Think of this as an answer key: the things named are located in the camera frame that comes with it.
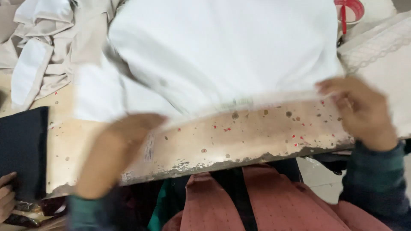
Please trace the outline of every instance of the floor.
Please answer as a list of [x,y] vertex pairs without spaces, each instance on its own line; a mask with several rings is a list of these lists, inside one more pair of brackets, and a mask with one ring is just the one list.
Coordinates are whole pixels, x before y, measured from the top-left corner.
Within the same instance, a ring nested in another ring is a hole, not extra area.
[[[311,158],[297,158],[304,183],[319,197],[329,203],[337,203],[342,191],[342,176],[337,176],[318,161]],[[411,197],[411,155],[405,157],[405,177],[407,178],[407,195]]]

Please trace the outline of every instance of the pink fabric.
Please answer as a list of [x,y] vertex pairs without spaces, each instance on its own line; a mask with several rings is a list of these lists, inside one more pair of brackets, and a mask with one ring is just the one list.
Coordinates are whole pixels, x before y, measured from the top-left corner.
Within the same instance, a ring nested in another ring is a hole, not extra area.
[[[353,204],[326,203],[305,184],[292,183],[266,164],[242,171],[259,231],[391,230]],[[244,230],[230,196],[209,173],[192,175],[186,194],[184,211],[167,222],[163,231]]]

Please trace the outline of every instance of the human hand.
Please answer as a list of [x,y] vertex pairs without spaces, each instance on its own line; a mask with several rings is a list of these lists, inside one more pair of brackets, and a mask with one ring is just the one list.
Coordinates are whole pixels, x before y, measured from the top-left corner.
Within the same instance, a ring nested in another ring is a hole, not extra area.
[[355,77],[328,79],[316,86],[319,93],[332,94],[343,128],[367,148],[388,151],[397,146],[397,135],[383,94]]
[[158,114],[134,114],[109,125],[95,140],[76,185],[76,194],[85,199],[103,197],[140,153],[149,131],[164,120]]
[[16,204],[14,200],[16,193],[12,191],[11,185],[6,185],[14,179],[16,175],[17,173],[13,172],[0,178],[0,224],[10,216]]

